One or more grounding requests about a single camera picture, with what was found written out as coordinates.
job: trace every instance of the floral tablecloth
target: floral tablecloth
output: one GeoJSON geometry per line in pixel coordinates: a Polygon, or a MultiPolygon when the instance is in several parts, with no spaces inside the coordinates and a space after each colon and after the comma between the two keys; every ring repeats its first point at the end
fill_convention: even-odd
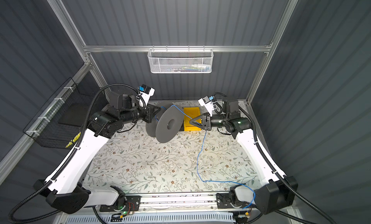
{"type": "MultiPolygon", "coordinates": [[[[198,102],[174,102],[183,107],[198,102]]],[[[197,175],[197,155],[205,131],[179,132],[168,143],[159,143],[138,122],[131,131],[116,133],[94,157],[84,184],[116,185],[125,193],[194,192],[228,190],[232,183],[204,183],[197,175]]],[[[245,151],[229,135],[216,128],[207,131],[198,172],[203,180],[236,181],[251,188],[260,186],[245,151]]]]}

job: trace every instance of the metal bracket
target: metal bracket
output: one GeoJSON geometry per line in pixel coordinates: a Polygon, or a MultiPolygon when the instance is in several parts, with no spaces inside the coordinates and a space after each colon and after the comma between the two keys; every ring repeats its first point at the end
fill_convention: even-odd
{"type": "Polygon", "coordinates": [[[248,204],[246,202],[242,203],[241,205],[232,204],[229,194],[216,194],[216,202],[218,209],[234,209],[234,208],[244,208],[248,204]]]}
{"type": "MultiPolygon", "coordinates": [[[[139,210],[141,196],[125,196],[125,200],[126,200],[126,206],[124,207],[122,211],[129,211],[128,203],[132,203],[134,205],[134,209],[132,208],[132,205],[131,205],[130,211],[139,210]]],[[[101,205],[99,208],[99,212],[115,212],[114,208],[115,207],[113,205],[101,205]]]]}
{"type": "Polygon", "coordinates": [[[271,50],[270,45],[185,45],[185,46],[169,46],[169,45],[85,45],[84,50],[87,53],[147,53],[151,51],[172,51],[172,52],[192,52],[192,51],[213,51],[218,53],[267,53],[271,50]]]}

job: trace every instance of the yellow tray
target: yellow tray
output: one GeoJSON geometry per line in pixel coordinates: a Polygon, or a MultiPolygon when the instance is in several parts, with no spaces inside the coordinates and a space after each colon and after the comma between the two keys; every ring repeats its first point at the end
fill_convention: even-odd
{"type": "MultiPolygon", "coordinates": [[[[186,115],[192,118],[196,118],[197,116],[201,115],[199,107],[184,107],[183,110],[186,115]]],[[[201,128],[190,124],[190,120],[190,118],[184,115],[184,131],[201,130],[201,128]]]]}

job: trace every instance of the spool center hole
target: spool center hole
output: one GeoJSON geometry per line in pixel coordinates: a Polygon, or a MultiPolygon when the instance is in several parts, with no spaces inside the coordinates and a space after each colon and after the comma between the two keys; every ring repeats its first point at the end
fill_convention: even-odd
{"type": "Polygon", "coordinates": [[[167,129],[168,129],[168,130],[172,129],[173,126],[174,126],[174,123],[175,123],[175,120],[173,120],[173,119],[170,120],[169,123],[167,124],[167,129]]]}

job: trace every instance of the vent grille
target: vent grille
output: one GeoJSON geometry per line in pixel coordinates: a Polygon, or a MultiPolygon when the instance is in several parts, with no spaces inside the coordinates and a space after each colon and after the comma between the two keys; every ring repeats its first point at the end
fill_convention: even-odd
{"type": "MultiPolygon", "coordinates": [[[[233,214],[228,212],[182,212],[182,213],[163,213],[163,214],[134,214],[126,216],[121,222],[110,222],[112,214],[100,214],[100,217],[107,223],[167,223],[167,222],[194,222],[217,221],[233,223],[233,214]]],[[[91,223],[99,224],[100,222],[93,214],[89,215],[71,215],[67,218],[66,224],[72,223],[91,223]]]]}

